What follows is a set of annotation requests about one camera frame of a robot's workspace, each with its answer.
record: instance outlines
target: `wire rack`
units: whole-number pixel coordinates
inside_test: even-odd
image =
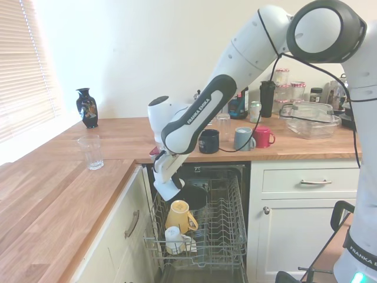
[[[170,206],[159,194],[151,208],[151,223],[147,225],[144,240],[152,257],[161,269],[167,265],[179,268],[239,269],[246,254],[246,229],[236,174],[225,170],[221,177],[207,180],[189,180],[208,192],[207,205],[192,212],[198,222],[197,231],[186,233],[193,240],[185,240],[186,250],[172,255],[167,252],[165,222]]]

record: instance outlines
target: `black mug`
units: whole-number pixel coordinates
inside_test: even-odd
[[[199,137],[199,150],[201,153],[211,154],[219,151],[219,131],[204,130]]]

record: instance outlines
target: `jar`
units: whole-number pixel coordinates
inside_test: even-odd
[[[291,98],[289,84],[277,85],[273,99],[272,113],[279,113],[284,104],[288,103]]]
[[[276,69],[274,73],[276,85],[286,85],[289,79],[289,69]]]
[[[303,81],[293,81],[290,83],[292,87],[292,100],[303,99],[306,84]]]
[[[322,89],[320,87],[313,87],[311,90],[310,90],[310,98],[309,98],[309,101],[310,102],[319,102],[320,100],[320,97],[322,95]]]

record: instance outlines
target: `blue mug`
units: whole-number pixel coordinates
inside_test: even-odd
[[[252,137],[248,143],[247,140],[252,135],[253,130],[249,127],[239,127],[236,129],[236,133],[234,134],[234,149],[240,149],[241,152],[248,152],[251,149],[254,149],[257,145],[255,139]]]

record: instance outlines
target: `black vase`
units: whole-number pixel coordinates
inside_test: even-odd
[[[88,129],[98,127],[97,104],[94,98],[89,95],[89,88],[79,88],[76,91],[79,95],[78,100],[76,100],[76,106],[82,122]]]

